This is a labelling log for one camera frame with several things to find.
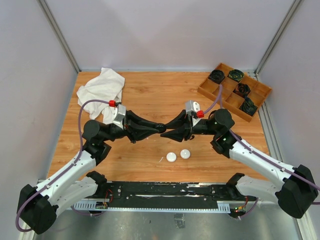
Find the white round charging case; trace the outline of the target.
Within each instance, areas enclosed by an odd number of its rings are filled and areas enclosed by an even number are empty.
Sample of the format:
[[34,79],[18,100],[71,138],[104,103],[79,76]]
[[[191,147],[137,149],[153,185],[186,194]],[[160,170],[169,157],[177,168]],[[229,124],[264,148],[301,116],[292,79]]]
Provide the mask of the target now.
[[177,160],[177,155],[174,152],[169,152],[166,155],[166,160],[170,163],[173,163]]
[[191,157],[191,152],[188,149],[182,149],[180,151],[180,157],[182,159],[189,159]]

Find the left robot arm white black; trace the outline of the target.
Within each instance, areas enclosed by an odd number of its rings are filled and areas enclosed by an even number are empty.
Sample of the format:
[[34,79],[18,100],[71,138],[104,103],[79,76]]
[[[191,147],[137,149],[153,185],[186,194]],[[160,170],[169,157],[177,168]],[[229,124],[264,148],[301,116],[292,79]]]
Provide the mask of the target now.
[[25,185],[18,199],[16,228],[40,235],[46,232],[57,217],[85,197],[101,198],[107,193],[106,178],[94,171],[109,154],[107,141],[127,137],[131,143],[166,131],[163,123],[137,116],[131,110],[117,109],[112,122],[97,120],[85,123],[80,134],[80,150],[61,169],[36,186]]

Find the black round charging case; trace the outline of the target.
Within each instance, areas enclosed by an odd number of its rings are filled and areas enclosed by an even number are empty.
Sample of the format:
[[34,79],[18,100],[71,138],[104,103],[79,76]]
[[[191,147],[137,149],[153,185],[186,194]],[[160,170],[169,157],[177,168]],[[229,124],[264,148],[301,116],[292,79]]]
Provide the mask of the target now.
[[162,133],[164,133],[164,132],[167,130],[166,125],[163,124],[163,123],[158,123],[158,124],[155,126],[155,128],[157,129],[157,131],[158,131],[159,134],[162,134]]

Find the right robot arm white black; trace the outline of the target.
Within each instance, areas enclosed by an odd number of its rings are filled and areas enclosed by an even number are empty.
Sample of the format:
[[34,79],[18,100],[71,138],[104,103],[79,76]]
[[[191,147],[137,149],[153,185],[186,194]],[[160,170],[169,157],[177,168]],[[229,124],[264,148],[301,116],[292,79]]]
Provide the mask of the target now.
[[252,196],[278,204],[293,218],[302,218],[320,191],[311,170],[302,164],[294,167],[257,150],[231,130],[234,124],[227,109],[214,110],[207,119],[183,110],[166,125],[168,131],[161,137],[182,142],[195,135],[212,135],[210,144],[218,154],[245,164],[267,179],[235,174],[226,188],[230,199]]

